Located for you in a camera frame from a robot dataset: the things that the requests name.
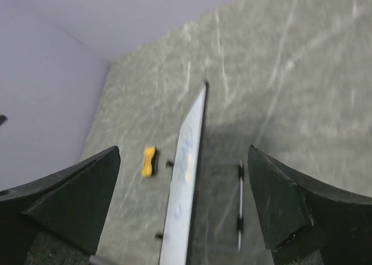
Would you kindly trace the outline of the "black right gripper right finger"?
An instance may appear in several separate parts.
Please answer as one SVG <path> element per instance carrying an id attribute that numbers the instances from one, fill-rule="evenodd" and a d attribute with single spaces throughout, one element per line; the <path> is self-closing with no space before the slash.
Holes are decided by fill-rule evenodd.
<path id="1" fill-rule="evenodd" d="M 248 174 L 274 264 L 371 264 L 371 198 L 307 176 L 250 146 Z"/>

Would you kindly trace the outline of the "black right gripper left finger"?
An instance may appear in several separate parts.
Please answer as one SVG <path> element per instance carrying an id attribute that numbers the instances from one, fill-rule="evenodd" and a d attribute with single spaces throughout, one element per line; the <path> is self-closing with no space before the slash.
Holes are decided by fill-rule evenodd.
<path id="1" fill-rule="evenodd" d="M 38 234 L 47 249 L 96 254 L 120 168 L 111 146 L 46 177 L 1 191 L 1 264 L 24 264 Z"/>

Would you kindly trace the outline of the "yellow black whiteboard eraser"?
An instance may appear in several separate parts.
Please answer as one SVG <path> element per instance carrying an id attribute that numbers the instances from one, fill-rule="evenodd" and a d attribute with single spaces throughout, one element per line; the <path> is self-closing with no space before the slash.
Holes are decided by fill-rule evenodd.
<path id="1" fill-rule="evenodd" d="M 143 177 L 155 176 L 158 172 L 158 160 L 160 151 L 155 146 L 150 146 L 144 150 L 144 165 L 141 171 Z"/>

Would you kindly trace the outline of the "white whiteboard black frame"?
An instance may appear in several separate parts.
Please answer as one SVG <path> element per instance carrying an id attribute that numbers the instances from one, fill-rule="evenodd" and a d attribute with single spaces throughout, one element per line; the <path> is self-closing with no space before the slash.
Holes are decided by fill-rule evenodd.
<path id="1" fill-rule="evenodd" d="M 196 186 L 201 169 L 202 138 L 208 105 L 209 82 L 204 81 L 189 107 L 178 133 L 159 264 L 189 264 L 196 205 Z"/>

